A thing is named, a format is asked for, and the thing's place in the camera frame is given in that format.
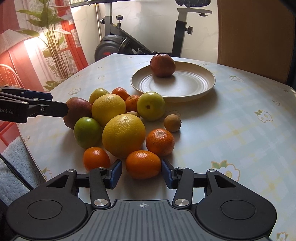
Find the pile of fruit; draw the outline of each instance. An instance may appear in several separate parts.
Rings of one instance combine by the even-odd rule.
[[[174,149],[171,132],[181,127],[180,118],[169,115],[164,120],[165,129],[152,130],[146,137],[141,118],[155,121],[165,113],[165,101],[156,92],[130,96],[120,87],[111,94],[99,88],[93,91],[89,101],[73,97],[66,104],[69,111],[64,122],[73,129],[78,145],[86,149],[83,163],[88,171],[110,167],[108,154],[98,147],[102,141],[112,155],[126,158],[126,169],[132,178],[154,177],[161,169],[160,157]],[[148,151],[142,150],[145,137]]]

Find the lampshade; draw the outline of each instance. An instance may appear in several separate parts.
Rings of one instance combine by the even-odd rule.
[[[15,46],[19,42],[32,38],[30,35],[21,34],[11,29],[0,34],[0,54]]]

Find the table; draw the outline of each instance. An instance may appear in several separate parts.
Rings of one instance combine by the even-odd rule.
[[[112,54],[79,71],[51,93],[55,101],[70,97],[88,100],[96,88],[111,92],[116,87],[136,94],[130,78],[149,64],[151,56]],[[296,92],[274,80],[239,69],[191,59],[174,58],[201,65],[216,77],[214,89],[201,99],[186,103],[167,103],[166,115],[182,120],[173,133],[176,144],[168,159],[175,167],[188,167],[198,173],[218,169],[232,179],[268,199],[278,218],[271,239],[296,240]],[[163,127],[163,118],[146,122],[147,133]],[[18,125],[22,138],[46,179],[67,169],[85,173],[84,149],[61,118],[38,116]],[[123,174],[114,190],[115,199],[168,199],[169,190],[160,176],[149,180],[131,179]],[[89,202],[88,190],[79,197]],[[204,197],[196,188],[193,202]]]

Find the plate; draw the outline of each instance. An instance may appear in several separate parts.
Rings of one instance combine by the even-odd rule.
[[[132,87],[145,93],[154,91],[168,102],[186,102],[206,95],[215,85],[215,76],[197,64],[176,61],[171,77],[159,78],[150,65],[139,69],[131,78]]]

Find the light blue blanket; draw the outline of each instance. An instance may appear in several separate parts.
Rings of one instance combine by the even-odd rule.
[[[45,182],[21,137],[17,137],[10,143],[2,155],[34,188]],[[6,205],[10,205],[15,199],[27,192],[28,189],[11,173],[5,163],[0,160],[0,199]]]

